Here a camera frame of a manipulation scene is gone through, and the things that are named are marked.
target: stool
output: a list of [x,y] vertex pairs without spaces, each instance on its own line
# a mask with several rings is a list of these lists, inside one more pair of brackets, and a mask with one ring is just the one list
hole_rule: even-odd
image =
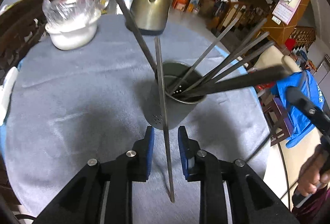
[[274,146],[277,143],[291,136],[293,132],[293,126],[289,118],[288,112],[284,108],[280,98],[276,98],[276,97],[273,98],[273,100],[269,104],[265,105],[262,111],[265,115],[266,121],[268,122],[270,128],[273,127],[273,124],[272,124],[272,120],[268,119],[267,113],[272,111],[275,113],[277,120],[282,119],[281,123],[279,124],[279,128],[281,129],[281,131],[276,133],[276,136],[271,138],[270,146]]

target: human hand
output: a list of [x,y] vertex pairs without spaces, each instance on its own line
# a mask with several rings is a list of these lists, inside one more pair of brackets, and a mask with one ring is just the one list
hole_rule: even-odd
[[324,188],[330,181],[330,171],[326,171],[322,176],[320,170],[326,161],[323,155],[323,148],[318,145],[314,154],[302,165],[299,172],[297,190],[303,195],[308,196],[317,191],[317,185],[322,183],[319,188]]

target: wooden pillar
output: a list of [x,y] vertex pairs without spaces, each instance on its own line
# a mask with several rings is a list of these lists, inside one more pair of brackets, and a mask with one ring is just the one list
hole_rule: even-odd
[[298,21],[303,16],[309,2],[310,0],[301,0],[297,11],[293,15],[293,18],[288,25],[284,24],[283,22],[281,22],[279,25],[276,24],[272,20],[273,15],[269,14],[267,17],[267,22],[263,26],[262,30],[265,32],[269,31],[270,38],[273,39],[278,45],[284,44],[284,42],[290,37]]

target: gold metallic kettle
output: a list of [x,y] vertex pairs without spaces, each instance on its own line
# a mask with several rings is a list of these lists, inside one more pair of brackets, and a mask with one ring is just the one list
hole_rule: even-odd
[[159,35],[163,33],[170,5],[171,0],[132,1],[130,11],[142,35]]

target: calendar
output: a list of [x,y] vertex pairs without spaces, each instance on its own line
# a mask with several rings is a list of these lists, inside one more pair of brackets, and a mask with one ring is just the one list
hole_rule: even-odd
[[273,11],[273,15],[288,25],[297,11],[300,2],[301,0],[279,0]]

